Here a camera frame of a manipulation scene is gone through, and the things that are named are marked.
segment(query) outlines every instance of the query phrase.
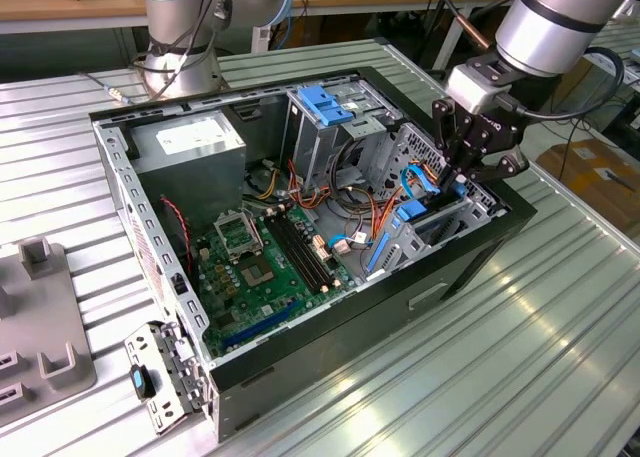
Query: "open computer tower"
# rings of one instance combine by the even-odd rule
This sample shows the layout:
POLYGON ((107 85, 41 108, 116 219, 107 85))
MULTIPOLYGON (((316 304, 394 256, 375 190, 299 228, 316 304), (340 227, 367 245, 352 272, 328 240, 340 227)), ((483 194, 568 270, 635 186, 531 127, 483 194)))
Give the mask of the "open computer tower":
POLYGON ((419 107, 370 68, 91 116, 163 315, 125 342, 158 433, 224 440, 452 297, 535 210, 440 192, 419 107))

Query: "green motherboard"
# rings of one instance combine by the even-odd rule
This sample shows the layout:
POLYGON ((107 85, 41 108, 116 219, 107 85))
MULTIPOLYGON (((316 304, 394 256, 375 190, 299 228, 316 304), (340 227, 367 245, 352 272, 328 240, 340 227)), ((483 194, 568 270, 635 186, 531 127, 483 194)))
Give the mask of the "green motherboard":
POLYGON ((243 235, 247 230, 239 220, 221 228, 224 235, 213 230, 196 240, 198 295, 211 323, 204 341, 214 356, 348 294, 355 285, 335 258, 325 256, 323 261, 315 256, 315 262, 310 261, 311 240, 317 232, 301 209, 294 207, 278 219, 251 219, 263 243, 262 252, 248 252, 237 260, 232 261, 227 252, 230 241, 237 245, 251 239, 243 235), (324 275, 327 285, 313 284, 308 273, 311 266, 315 275, 324 275))

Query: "black latch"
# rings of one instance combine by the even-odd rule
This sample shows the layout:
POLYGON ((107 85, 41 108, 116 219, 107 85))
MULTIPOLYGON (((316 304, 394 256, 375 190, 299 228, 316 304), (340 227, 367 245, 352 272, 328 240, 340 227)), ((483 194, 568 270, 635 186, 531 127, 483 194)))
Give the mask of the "black latch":
POLYGON ((140 400, 150 399, 156 395, 156 389, 153 387, 151 376, 146 366, 139 366, 134 364, 129 370, 129 377, 133 382, 133 387, 136 389, 136 394, 140 400))

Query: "ram slot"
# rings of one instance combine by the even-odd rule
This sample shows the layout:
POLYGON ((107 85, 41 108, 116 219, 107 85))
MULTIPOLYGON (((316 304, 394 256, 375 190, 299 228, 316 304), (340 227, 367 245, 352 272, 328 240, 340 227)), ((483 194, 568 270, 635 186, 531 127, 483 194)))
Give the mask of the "ram slot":
POLYGON ((333 279, 329 272, 286 216, 266 219, 265 225, 312 294, 331 284, 333 279))

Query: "workbench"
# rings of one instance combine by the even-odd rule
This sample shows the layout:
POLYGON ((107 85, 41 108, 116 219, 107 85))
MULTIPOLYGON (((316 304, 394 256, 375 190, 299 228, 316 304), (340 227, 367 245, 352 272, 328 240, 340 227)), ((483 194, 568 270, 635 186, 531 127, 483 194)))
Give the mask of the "workbench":
MULTIPOLYGON (((637 92, 640 90, 640 64, 631 60, 631 51, 640 48, 640 25, 619 24, 609 22, 593 39, 591 47, 606 47, 617 53, 624 61, 624 83, 631 85, 637 92)), ((585 55, 591 63, 597 65, 605 72, 614 75, 613 64, 601 55, 585 55)))
MULTIPOLYGON (((373 41, 221 59, 232 87, 374 66, 429 112, 440 87, 373 41)), ((98 74, 140 102, 139 79, 98 74)), ((115 214, 78 76, 0 85, 0 244, 67 250, 98 381, 0 428, 7 455, 616 455, 640 425, 640 249, 538 169, 538 213, 458 295, 216 447, 202 416, 158 438, 122 340, 159 318, 115 214)))
MULTIPOLYGON (((468 16, 476 7, 495 0, 453 0, 468 16)), ((308 0, 305 15, 337 15, 400 10, 426 10, 429 0, 308 0)), ((432 0, 435 7, 438 0, 432 0)), ((293 0, 292 16, 304 12, 302 0, 293 0)), ((0 0, 0 34, 49 32, 146 26, 144 0, 0 0)), ((450 27, 435 68, 444 68, 461 35, 461 27, 450 27)), ((269 31, 256 27, 252 52, 268 49, 269 31)))

